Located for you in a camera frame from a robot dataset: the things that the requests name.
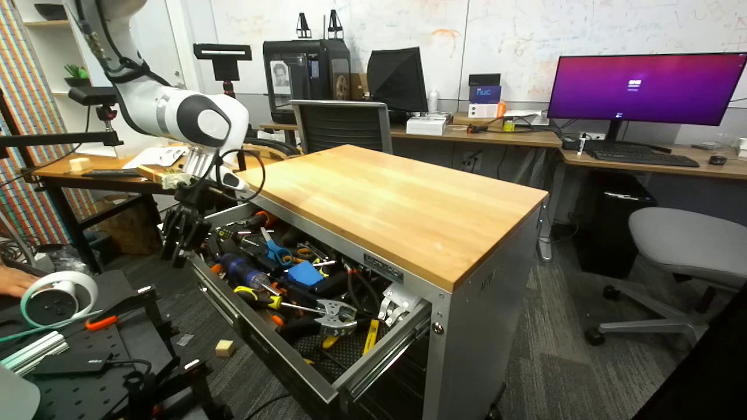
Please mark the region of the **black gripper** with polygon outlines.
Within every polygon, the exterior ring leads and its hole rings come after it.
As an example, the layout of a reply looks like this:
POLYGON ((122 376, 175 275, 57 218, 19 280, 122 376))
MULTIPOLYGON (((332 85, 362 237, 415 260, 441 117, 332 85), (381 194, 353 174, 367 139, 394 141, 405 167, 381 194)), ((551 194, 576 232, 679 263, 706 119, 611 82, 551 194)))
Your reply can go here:
POLYGON ((171 210, 164 221, 160 258, 178 258, 178 237, 181 237, 181 253, 199 249, 209 230, 204 215, 223 210, 232 202, 232 194, 218 183, 218 153, 190 151, 181 179, 175 186, 178 210, 171 210))

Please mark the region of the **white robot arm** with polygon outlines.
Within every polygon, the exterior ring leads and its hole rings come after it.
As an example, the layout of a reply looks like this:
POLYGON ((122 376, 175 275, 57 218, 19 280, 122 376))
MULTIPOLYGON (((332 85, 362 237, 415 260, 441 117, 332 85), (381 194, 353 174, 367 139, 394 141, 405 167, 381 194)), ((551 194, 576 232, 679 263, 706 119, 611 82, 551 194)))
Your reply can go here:
POLYGON ((175 265, 185 252, 202 244, 209 221, 204 215, 225 198, 248 198, 248 183, 236 174, 248 138, 249 112, 231 95, 199 93, 171 85, 139 56, 130 19, 144 0, 66 0, 89 51, 116 91, 124 120, 153 138, 188 147, 175 181, 178 207, 164 218, 160 257, 175 265))

